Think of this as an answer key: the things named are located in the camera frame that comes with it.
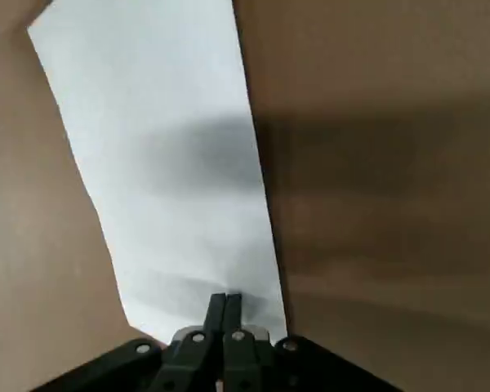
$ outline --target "cardboard surface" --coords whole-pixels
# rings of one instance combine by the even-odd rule
[[[0,392],[134,334],[35,3],[0,2]],[[293,329],[405,390],[490,390],[490,1],[237,11]]]

